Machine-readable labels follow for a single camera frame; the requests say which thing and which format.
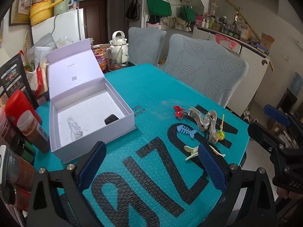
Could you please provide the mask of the pink lidded jar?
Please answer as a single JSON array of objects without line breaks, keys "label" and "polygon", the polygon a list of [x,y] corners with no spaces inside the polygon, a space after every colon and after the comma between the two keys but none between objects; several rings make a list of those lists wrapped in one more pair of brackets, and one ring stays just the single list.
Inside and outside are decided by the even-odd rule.
[{"label": "pink lidded jar", "polygon": [[24,139],[16,132],[14,125],[6,117],[3,109],[0,113],[0,122],[1,145],[8,146],[14,153],[21,156],[25,147]]}]

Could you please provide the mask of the instant noodle cup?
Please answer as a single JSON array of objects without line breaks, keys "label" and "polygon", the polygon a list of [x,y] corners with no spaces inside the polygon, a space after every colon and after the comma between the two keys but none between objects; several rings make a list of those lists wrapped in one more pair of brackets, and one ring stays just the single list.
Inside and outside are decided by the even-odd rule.
[{"label": "instant noodle cup", "polygon": [[99,64],[99,67],[103,72],[107,69],[107,49],[110,47],[110,44],[98,44],[92,46],[92,51],[95,55],[95,58]]}]

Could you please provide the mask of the clear plastic hair clip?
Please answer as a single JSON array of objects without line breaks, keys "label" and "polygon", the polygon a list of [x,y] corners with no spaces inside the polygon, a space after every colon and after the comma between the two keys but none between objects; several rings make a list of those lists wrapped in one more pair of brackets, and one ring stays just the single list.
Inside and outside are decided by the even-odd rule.
[{"label": "clear plastic hair clip", "polygon": [[78,125],[77,122],[74,121],[73,118],[69,117],[67,119],[67,122],[68,122],[68,125],[69,125],[69,128],[70,128],[70,135],[71,135],[71,139],[72,141],[76,141],[80,138],[83,137],[83,131],[81,129],[81,127]]}]

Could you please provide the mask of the grey leaf chair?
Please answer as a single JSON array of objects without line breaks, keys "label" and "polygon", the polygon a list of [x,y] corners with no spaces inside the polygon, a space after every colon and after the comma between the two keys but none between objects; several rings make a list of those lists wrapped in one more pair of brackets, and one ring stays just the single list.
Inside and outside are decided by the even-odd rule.
[{"label": "grey leaf chair", "polygon": [[166,31],[155,27],[131,27],[128,30],[128,55],[134,65],[156,66],[166,38]]},{"label": "grey leaf chair", "polygon": [[164,72],[226,107],[249,64],[212,40],[173,34]]}]

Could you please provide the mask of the small black object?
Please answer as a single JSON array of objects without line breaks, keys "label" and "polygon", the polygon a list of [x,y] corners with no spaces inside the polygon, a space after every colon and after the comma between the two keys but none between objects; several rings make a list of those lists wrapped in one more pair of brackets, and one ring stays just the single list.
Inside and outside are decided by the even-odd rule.
[{"label": "small black object", "polygon": [[104,122],[105,122],[106,125],[108,125],[108,124],[111,124],[111,123],[114,122],[114,121],[117,121],[118,119],[119,119],[119,118],[118,118],[116,115],[111,114],[109,117],[107,117],[107,118],[104,120]]}]

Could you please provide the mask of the brown door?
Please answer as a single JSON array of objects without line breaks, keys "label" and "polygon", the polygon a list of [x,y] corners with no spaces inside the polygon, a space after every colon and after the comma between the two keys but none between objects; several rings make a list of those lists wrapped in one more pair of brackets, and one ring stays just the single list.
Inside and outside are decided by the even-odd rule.
[{"label": "brown door", "polygon": [[83,9],[84,30],[87,38],[93,39],[93,44],[108,43],[108,0],[83,0],[79,6]]}]

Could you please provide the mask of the yellow pot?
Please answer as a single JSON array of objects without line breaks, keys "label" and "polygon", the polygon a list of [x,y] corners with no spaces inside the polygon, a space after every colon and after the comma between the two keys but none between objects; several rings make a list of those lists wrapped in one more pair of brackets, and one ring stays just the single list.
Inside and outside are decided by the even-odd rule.
[{"label": "yellow pot", "polygon": [[53,7],[62,3],[64,0],[52,2],[52,0],[42,0],[30,6],[30,24],[31,27],[53,17]]}]

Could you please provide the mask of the lavender open gift box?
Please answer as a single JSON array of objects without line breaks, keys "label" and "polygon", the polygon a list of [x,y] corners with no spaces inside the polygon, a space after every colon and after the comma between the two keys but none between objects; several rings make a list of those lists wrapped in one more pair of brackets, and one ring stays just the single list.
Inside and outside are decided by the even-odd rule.
[{"label": "lavender open gift box", "polygon": [[[136,128],[133,110],[105,78],[89,39],[53,50],[47,58],[50,148],[62,163],[85,155],[98,141],[107,144]],[[106,125],[111,114],[119,119]],[[83,131],[76,141],[69,117]]]}]

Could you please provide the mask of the white sideboard cabinet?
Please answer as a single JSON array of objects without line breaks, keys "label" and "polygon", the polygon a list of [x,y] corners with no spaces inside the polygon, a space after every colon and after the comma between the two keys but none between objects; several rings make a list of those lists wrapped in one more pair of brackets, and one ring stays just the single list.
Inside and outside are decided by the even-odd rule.
[{"label": "white sideboard cabinet", "polygon": [[249,65],[245,78],[240,82],[227,107],[241,116],[253,100],[265,75],[270,58],[252,46],[212,29],[195,26],[194,39],[212,40],[227,49],[231,54],[243,59]]}]

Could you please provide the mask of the red propeller hair clip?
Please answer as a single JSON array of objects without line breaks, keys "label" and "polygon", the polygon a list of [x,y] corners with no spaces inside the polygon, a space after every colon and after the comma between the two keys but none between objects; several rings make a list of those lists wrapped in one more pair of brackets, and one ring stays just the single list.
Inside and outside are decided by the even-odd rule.
[{"label": "red propeller hair clip", "polygon": [[177,119],[183,119],[188,114],[188,110],[181,108],[178,105],[173,106],[173,109],[175,111],[175,117]]}]

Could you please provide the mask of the near grey leaf chair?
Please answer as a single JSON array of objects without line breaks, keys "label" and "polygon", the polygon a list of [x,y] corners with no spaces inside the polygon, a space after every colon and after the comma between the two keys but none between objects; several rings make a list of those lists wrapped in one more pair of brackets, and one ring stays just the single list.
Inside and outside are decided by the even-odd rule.
[{"label": "near grey leaf chair", "polygon": [[164,72],[226,107],[249,64],[212,40],[173,34]]}]

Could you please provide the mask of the green tote bag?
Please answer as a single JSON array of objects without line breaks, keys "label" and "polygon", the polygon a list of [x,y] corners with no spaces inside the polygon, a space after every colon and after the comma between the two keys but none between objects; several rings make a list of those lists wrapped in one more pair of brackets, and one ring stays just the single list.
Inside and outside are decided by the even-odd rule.
[{"label": "green tote bag", "polygon": [[172,8],[169,2],[164,0],[146,0],[149,15],[169,17],[172,15]]}]

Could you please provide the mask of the cardboard box on cabinet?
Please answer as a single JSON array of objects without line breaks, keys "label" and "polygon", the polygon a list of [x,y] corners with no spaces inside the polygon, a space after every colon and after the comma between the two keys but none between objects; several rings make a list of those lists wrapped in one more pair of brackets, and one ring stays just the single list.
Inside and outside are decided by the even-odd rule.
[{"label": "cardboard box on cabinet", "polygon": [[269,54],[272,43],[275,41],[275,38],[272,36],[265,34],[264,32],[261,35],[260,43],[256,44],[256,48],[263,53]]}]

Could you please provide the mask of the white refrigerator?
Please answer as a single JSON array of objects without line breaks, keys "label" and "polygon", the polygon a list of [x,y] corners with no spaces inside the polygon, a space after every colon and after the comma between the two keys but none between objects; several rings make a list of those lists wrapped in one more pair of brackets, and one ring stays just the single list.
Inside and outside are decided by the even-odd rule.
[{"label": "white refrigerator", "polygon": [[50,33],[55,41],[67,36],[73,42],[85,39],[84,9],[74,9],[53,16],[31,27],[33,43]]}]

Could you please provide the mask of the brown spice jar clear lid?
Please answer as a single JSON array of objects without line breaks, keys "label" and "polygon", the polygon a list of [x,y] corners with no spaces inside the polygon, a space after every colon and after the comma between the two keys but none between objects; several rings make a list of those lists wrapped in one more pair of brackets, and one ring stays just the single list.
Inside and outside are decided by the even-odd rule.
[{"label": "brown spice jar clear lid", "polygon": [[17,121],[17,128],[41,152],[50,150],[49,136],[30,110],[26,110]]}]

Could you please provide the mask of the red lidded container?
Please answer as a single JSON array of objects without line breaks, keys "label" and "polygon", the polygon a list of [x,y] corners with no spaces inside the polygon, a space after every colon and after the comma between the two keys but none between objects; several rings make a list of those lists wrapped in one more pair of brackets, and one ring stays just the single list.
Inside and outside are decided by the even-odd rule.
[{"label": "red lidded container", "polygon": [[5,114],[15,127],[19,117],[27,110],[30,110],[39,124],[42,124],[40,116],[21,90],[15,91],[5,105]]}]

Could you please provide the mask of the pearl grey hair claw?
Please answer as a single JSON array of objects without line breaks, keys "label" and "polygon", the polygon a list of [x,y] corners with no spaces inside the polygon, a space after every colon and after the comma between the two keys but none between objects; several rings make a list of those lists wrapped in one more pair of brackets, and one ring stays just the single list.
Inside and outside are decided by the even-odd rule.
[{"label": "pearl grey hair claw", "polygon": [[209,140],[213,144],[218,142],[219,137],[216,132],[217,113],[214,110],[210,110],[203,116],[198,109],[190,107],[187,115],[195,120],[200,131],[209,130]]}]

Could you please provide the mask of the yellow green ball hair clip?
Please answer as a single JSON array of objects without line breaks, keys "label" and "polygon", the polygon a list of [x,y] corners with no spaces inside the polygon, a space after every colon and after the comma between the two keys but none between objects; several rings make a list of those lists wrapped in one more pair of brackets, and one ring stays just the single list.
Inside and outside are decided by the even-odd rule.
[{"label": "yellow green ball hair clip", "polygon": [[218,140],[225,139],[225,133],[223,132],[223,124],[224,124],[224,114],[222,115],[220,129],[217,131]]}]

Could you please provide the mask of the black snack bag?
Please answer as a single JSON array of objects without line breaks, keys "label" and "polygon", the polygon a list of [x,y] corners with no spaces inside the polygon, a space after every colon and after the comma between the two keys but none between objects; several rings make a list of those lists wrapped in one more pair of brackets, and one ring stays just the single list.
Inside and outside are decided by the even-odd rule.
[{"label": "black snack bag", "polygon": [[38,103],[28,82],[24,70],[22,54],[18,53],[1,66],[1,108],[4,109],[9,97],[17,90],[21,90],[31,105],[36,109]]}]

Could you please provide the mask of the far grey leaf chair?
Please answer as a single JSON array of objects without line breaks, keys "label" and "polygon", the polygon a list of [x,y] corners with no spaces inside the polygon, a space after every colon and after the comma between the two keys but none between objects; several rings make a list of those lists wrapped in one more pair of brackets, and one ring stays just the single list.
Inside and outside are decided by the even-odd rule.
[{"label": "far grey leaf chair", "polygon": [[166,38],[166,31],[155,27],[131,27],[128,30],[128,55],[134,65],[156,66]]}]

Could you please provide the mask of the blue fishbone hair clip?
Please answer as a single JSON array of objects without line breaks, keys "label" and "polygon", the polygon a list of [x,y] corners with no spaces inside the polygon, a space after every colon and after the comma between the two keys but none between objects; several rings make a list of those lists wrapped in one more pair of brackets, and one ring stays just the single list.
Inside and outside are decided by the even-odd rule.
[{"label": "blue fishbone hair clip", "polygon": [[183,124],[178,125],[176,127],[176,129],[177,129],[177,132],[182,133],[182,134],[187,134],[192,139],[195,137],[195,134],[197,133],[196,130],[191,130],[189,127],[187,127]]}]

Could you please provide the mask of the light green kettle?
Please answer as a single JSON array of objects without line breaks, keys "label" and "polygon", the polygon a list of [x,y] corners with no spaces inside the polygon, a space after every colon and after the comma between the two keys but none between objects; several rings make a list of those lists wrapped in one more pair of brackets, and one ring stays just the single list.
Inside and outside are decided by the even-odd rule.
[{"label": "light green kettle", "polygon": [[54,0],[55,6],[53,8],[53,14],[59,15],[65,13],[72,6],[73,0]]}]

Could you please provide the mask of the white electric kettle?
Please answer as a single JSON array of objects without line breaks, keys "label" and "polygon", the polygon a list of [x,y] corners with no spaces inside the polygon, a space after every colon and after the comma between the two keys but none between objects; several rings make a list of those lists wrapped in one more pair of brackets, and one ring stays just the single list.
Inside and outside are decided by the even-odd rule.
[{"label": "white electric kettle", "polygon": [[129,63],[128,42],[123,31],[115,31],[110,40],[113,59],[125,67]]}]

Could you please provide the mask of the cream hair claw clip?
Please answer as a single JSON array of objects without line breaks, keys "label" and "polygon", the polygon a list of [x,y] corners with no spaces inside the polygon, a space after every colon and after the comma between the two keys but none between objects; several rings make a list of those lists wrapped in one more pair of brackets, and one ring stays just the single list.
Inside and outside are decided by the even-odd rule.
[{"label": "cream hair claw clip", "polygon": [[[226,154],[222,154],[222,153],[220,153],[218,150],[216,150],[215,149],[215,147],[213,147],[213,146],[211,146],[211,145],[208,145],[208,147],[209,148],[211,148],[212,150],[213,150],[213,152],[216,154],[216,155],[219,155],[219,156],[221,156],[221,157],[225,157],[226,156]],[[187,146],[187,145],[185,145],[184,147],[183,147],[183,149],[186,151],[186,152],[189,152],[190,153],[190,156],[188,156],[188,157],[186,157],[186,161],[188,161],[188,160],[190,160],[190,159],[192,159],[192,158],[194,158],[194,157],[197,157],[199,154],[202,154],[203,153],[203,150],[202,149],[199,149],[199,147],[197,146],[197,147],[189,147],[189,146]]]}]

